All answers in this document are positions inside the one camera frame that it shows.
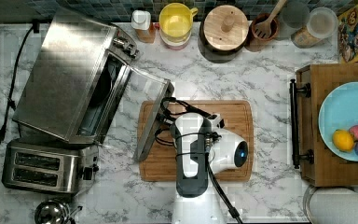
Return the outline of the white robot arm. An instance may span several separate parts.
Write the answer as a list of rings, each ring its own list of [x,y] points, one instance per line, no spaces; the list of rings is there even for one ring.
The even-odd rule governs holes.
[[[171,133],[176,150],[172,224],[227,224],[221,203],[243,224],[215,176],[241,168],[249,156],[248,143],[225,129],[218,114],[186,113],[175,120]]]

